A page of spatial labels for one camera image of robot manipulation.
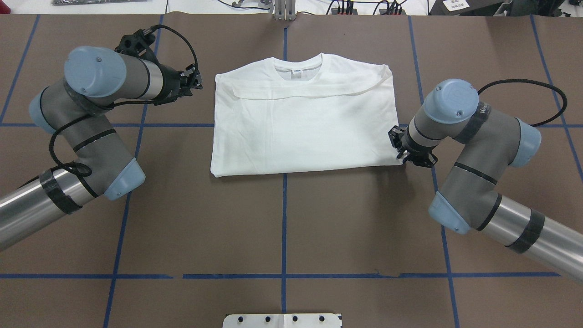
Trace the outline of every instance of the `gray arm segment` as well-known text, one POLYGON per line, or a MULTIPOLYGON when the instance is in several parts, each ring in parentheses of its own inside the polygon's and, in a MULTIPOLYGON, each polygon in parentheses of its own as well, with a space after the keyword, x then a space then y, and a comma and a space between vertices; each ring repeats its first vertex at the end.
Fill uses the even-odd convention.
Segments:
POLYGON ((494 191, 506 167, 534 156, 540 132, 479 102, 469 83, 447 80, 427 96, 401 141, 422 155, 446 137, 465 147, 431 203, 431 217, 458 233, 482 231, 583 283, 583 235, 494 191))
POLYGON ((88 113, 92 115, 62 132, 78 156, 75 162, 88 165, 92 174, 83 178, 63 169, 48 170, 39 179, 0 198, 0 250, 73 213, 95 197, 105 194, 113 200, 144 181, 133 152, 127 150, 103 113, 87 111, 78 101, 106 106, 118 98, 152 99, 162 89, 160 70, 151 62, 104 48, 81 47, 80 59, 74 58, 78 50, 69 55, 66 79, 37 96, 30 111, 35 123, 51 133, 88 113), (90 62, 95 62, 95 67, 88 68, 90 62), (122 74, 118 72, 120 67, 125 69, 122 74), (82 91, 85 97, 72 89, 82 91))

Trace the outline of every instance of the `white t-shirt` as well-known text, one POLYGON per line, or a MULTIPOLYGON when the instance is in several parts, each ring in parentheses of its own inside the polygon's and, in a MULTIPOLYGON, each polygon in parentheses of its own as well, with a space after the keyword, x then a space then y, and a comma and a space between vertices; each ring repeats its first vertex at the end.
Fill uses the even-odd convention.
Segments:
POLYGON ((210 171, 255 175, 399 165, 386 65, 320 54, 218 74, 210 171))

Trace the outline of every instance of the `electrical cable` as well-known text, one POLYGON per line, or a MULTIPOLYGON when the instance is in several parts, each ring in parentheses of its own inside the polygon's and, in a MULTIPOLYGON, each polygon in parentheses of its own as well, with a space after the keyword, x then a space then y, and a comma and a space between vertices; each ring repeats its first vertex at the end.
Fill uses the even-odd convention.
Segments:
POLYGON ((330 5, 328 6, 328 10, 326 11, 326 15, 330 12, 330 8, 332 7, 332 4, 334 2, 337 2, 338 3, 337 9, 340 8, 340 2, 338 0, 332 0, 332 1, 330 1, 330 5))
POLYGON ((48 153, 51 155, 51 158, 55 162, 55 164, 57 164, 57 166, 55 168, 63 169, 71 174, 76 175, 77 177, 87 177, 93 173, 91 168, 88 167, 87 165, 85 165, 83 163, 77 163, 77 162, 63 163, 57 158, 57 155, 55 154, 55 141, 57 140, 57 136, 59 134, 61 134, 61 132, 65 131, 68 127, 75 125, 83 120, 86 120, 89 117, 91 117, 91 115, 87 114, 85 116, 76 118, 76 119, 72 120, 71 122, 63 125, 58 130, 56 130, 55 133, 52 134, 51 141, 49 141, 49 143, 48 143, 48 153), (82 169, 86 170, 87 172, 80 172, 78 170, 79 168, 82 168, 82 169))
POLYGON ((553 91, 555 91, 556 93, 559 94, 559 96, 561 96, 562 100, 563 100, 563 106, 561 106, 561 109, 553 116, 551 116, 550 118, 535 123, 535 124, 531 124, 531 126, 533 127, 538 127, 541 126, 543 124, 547 124, 551 121, 554 121, 556 118, 558 118, 559 116, 561 116, 564 112, 565 109, 567 109, 567 96, 565 95, 565 93, 557 88, 554 85, 550 85, 548 83, 544 83, 544 82, 539 82, 539 81, 534 81, 534 80, 528 80, 528 79, 503 79, 503 80, 499 80, 499 81, 494 81, 492 83, 488 83, 487 85, 485 85, 484 87, 482 87, 480 90, 478 90, 477 94, 481 94, 484 90, 488 89, 489 87, 493 86, 493 85, 497 85, 497 84, 502 84, 502 83, 528 83, 528 84, 534 84, 534 85, 539 85, 539 86, 544 86, 545 88, 551 89, 553 91))
POLYGON ((387 3, 387 11, 388 11, 388 9, 389 9, 389 2, 388 2, 387 0, 380 0, 380 1, 377 3, 377 6, 374 8, 373 15, 377 13, 377 9, 378 9, 378 7, 379 7, 379 6, 381 5, 381 3, 383 3, 383 2, 386 2, 386 3, 387 3))
POLYGON ((261 8, 261 7, 237 7, 237 6, 233 6, 232 4, 228 4, 223 0, 217 0, 219 1, 221 4, 229 6, 231 8, 235 8, 235 9, 261 9, 262 11, 268 11, 270 10, 270 8, 261 8))

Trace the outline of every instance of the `silver metal tube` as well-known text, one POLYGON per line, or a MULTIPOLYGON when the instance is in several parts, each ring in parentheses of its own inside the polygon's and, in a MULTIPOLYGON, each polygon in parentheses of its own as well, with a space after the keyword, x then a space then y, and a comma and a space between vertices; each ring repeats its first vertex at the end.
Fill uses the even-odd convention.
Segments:
POLYGON ((545 217, 540 237, 524 255, 583 284, 583 235, 545 217))
MULTIPOLYGON (((63 192, 71 196, 77 205, 82 206, 93 199, 75 175, 57 170, 54 177, 63 192)), ((64 215, 47 196, 39 180, 0 198, 0 251, 64 215)))
MULTIPOLYGON (((503 197, 482 232, 510 246, 519 239, 530 220, 530 208, 503 197)), ((544 223, 540 236, 524 255, 583 284, 583 235, 548 217, 544 223)))
POLYGON ((503 197, 496 213, 482 232, 508 246, 520 237, 530 219, 530 208, 503 197))

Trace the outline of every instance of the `blue grid line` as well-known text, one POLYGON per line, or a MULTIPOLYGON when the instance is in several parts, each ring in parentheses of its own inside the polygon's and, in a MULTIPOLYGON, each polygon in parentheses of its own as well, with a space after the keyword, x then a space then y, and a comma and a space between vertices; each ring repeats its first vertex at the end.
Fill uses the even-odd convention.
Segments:
MULTIPOLYGON (((419 100, 421 105, 423 105, 423 88, 421 86, 421 73, 419 72, 419 62, 417 60, 417 50, 415 47, 415 37, 413 35, 413 21, 411 16, 407 16, 409 19, 409 34, 411 36, 411 47, 413 48, 413 62, 415 64, 415 73, 417 75, 417 87, 419 88, 419 100)), ((433 178, 433 189, 437 192, 437 176, 435 169, 431 169, 431 176, 433 178)), ((441 243, 443 246, 443 253, 445 256, 445 267, 447 269, 447 280, 449 283, 449 296, 451 298, 451 308, 454 314, 454 323, 455 328, 459 328, 459 317, 458 317, 458 305, 457 301, 455 300, 455 288, 454 288, 454 279, 451 273, 451 263, 449 262, 449 251, 447 248, 447 237, 445 235, 445 228, 441 226, 441 243)))
POLYGON ((555 272, 460 272, 460 273, 403 273, 397 276, 378 273, 249 273, 249 274, 183 274, 186 280, 228 279, 428 279, 428 278, 504 278, 504 277, 561 277, 555 272))
POLYGON ((1 123, 0 127, 36 127, 34 123, 1 123))
MULTIPOLYGON (((164 22, 164 15, 160 15, 159 24, 163 24, 163 22, 164 22)), ((154 47, 154 55, 156 55, 158 52, 158 46, 160 44, 160 33, 161 32, 162 32, 162 29, 159 29, 157 32, 157 35, 156 35, 156 45, 154 47)), ((138 157, 138 154, 140 151, 140 145, 142 143, 142 135, 143 135, 144 123, 146 121, 146 115, 147 115, 147 104, 144 104, 144 107, 142 110, 142 119, 140 121, 140 130, 138 132, 138 141, 136 142, 136 150, 135 150, 135 154, 134 154, 134 157, 136 157, 136 158, 138 157)), ((115 284, 117 282, 117 275, 118 275, 117 273, 118 273, 118 269, 120 267, 121 249, 122 249, 123 244, 124 244, 125 228, 126 228, 126 225, 128 222, 129 202, 131 200, 131 197, 132 197, 132 192, 130 191, 125 199, 124 216, 123 216, 122 221, 121 221, 120 237, 119 237, 119 240, 117 243, 117 250, 115 253, 113 278, 111 279, 110 292, 109 292, 109 296, 107 297, 107 306, 106 306, 105 317, 103 319, 103 328, 107 328, 107 326, 109 325, 109 318, 111 315, 111 306, 113 305, 113 296, 115 293, 115 284)))
POLYGON ((501 277, 561 277, 555 272, 483 272, 483 273, 452 273, 454 278, 501 278, 501 277))
MULTIPOLYGON (((549 67, 546 64, 545 55, 543 54, 543 48, 540 46, 539 33, 536 30, 535 17, 532 14, 531 14, 531 25, 532 25, 533 34, 535 35, 536 47, 539 50, 540 61, 542 62, 543 68, 545 69, 545 74, 547 76, 547 79, 549 80, 549 84, 554 85, 553 80, 550 77, 549 67)), ((554 103, 557 105, 557 110, 560 110, 561 105, 559 104, 559 99, 557 97, 557 93, 555 91, 552 91, 552 92, 553 92, 553 97, 554 97, 554 103)), ((581 163, 579 162, 579 156, 577 156, 577 152, 575 150, 575 145, 573 144, 573 139, 571 138, 571 133, 569 132, 569 129, 567 127, 567 120, 565 119, 565 115, 563 115, 563 114, 561 115, 561 121, 563 122, 563 128, 565 129, 565 134, 567 135, 567 140, 569 141, 569 147, 571 148, 571 153, 573 154, 573 158, 575 159, 575 165, 577 166, 577 171, 579 172, 579 178, 583 182, 583 170, 581 169, 581 163)))
POLYGON ((8 90, 8 95, 6 96, 6 102, 4 103, 4 107, 2 108, 2 113, 0 114, 0 123, 4 121, 4 115, 6 115, 6 111, 8 109, 8 104, 10 103, 10 98, 12 98, 12 92, 14 91, 14 87, 16 86, 16 81, 18 81, 18 76, 20 75, 20 70, 22 69, 22 65, 24 64, 24 59, 26 58, 26 54, 29 52, 30 43, 33 40, 34 32, 36 32, 36 28, 38 26, 38 21, 40 20, 40 15, 37 15, 33 28, 30 31, 29 39, 26 41, 26 46, 24 47, 24 51, 22 52, 22 56, 20 58, 20 62, 18 63, 18 67, 16 68, 16 73, 14 74, 14 78, 12 79, 12 84, 10 85, 10 89, 8 90))
MULTIPOLYGON (((452 273, 453 278, 504 278, 504 277, 561 277, 555 272, 468 272, 452 273)), ((281 279, 279 273, 245 274, 183 274, 184 280, 281 279)), ((0 273, 0 279, 128 279, 168 280, 167 274, 70 274, 70 273, 0 273)), ((397 276, 378 273, 287 273, 286 279, 424 279, 447 278, 447 273, 403 273, 397 276)))
MULTIPOLYGON (((287 27, 283 28, 283 60, 287 60, 287 27)), ((287 313, 287 173, 282 189, 282 313, 287 313)))
POLYGON ((413 49, 413 63, 415 64, 415 74, 417 75, 417 87, 419 88, 419 102, 423 104, 423 89, 421 88, 421 73, 419 73, 419 62, 417 60, 417 48, 415 47, 415 36, 413 35, 413 21, 411 16, 409 20, 409 35, 411 36, 411 48, 413 49))
POLYGON ((279 273, 244 273, 244 274, 183 274, 182 279, 281 279, 279 273))
POLYGON ((0 279, 173 279, 166 274, 0 273, 0 279))

